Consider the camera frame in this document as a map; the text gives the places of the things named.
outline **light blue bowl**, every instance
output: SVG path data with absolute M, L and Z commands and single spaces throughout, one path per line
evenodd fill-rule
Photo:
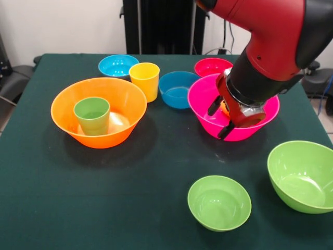
M 100 61 L 98 69 L 106 77 L 129 79 L 130 68 L 138 63 L 138 59 L 133 56 L 112 55 Z
M 188 89 L 198 79 L 200 79 L 198 75 L 187 71 L 174 71 L 165 74 L 159 82 L 163 101 L 173 108 L 189 108 Z

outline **orange bowl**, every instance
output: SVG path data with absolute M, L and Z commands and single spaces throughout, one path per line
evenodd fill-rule
M 110 126 L 105 135 L 85 135 L 74 114 L 75 104 L 98 96 L 110 103 Z M 125 141 L 147 109 L 145 94 L 136 85 L 117 78 L 92 78 L 61 91 L 51 105 L 54 123 L 80 143 L 92 148 L 109 148 Z

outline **magenta bowl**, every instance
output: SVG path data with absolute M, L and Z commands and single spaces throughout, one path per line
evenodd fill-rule
M 231 62 L 224 59 L 206 58 L 195 64 L 194 71 L 198 76 L 206 77 L 211 74 L 221 73 L 232 66 Z
M 216 88 L 216 79 L 220 74 L 213 74 L 197 80 L 188 91 L 188 102 L 199 119 L 203 128 L 213 137 L 218 139 L 218 133 L 229 124 L 229 117 L 220 109 L 213 115 L 209 116 L 207 110 L 213 103 L 219 92 Z M 241 141 L 249 138 L 263 126 L 271 122 L 280 110 L 280 101 L 277 96 L 269 99 L 264 110 L 266 118 L 259 124 L 249 128 L 235 128 L 224 140 Z

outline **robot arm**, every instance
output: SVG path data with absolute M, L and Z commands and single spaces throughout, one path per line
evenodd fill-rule
M 251 32 L 251 40 L 231 71 L 216 86 L 220 96 L 208 110 L 214 114 L 224 99 L 230 124 L 245 128 L 265 118 L 263 105 L 288 91 L 333 38 L 332 0 L 197 0 L 206 11 Z

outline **light green bowl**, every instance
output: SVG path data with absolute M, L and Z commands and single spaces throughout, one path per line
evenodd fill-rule
M 224 176 L 206 176 L 196 181 L 187 202 L 194 217 L 215 232 L 233 230 L 251 214 L 249 194 L 238 182 Z
M 290 141 L 275 147 L 267 161 L 277 195 L 307 214 L 333 211 L 333 150 L 313 142 Z

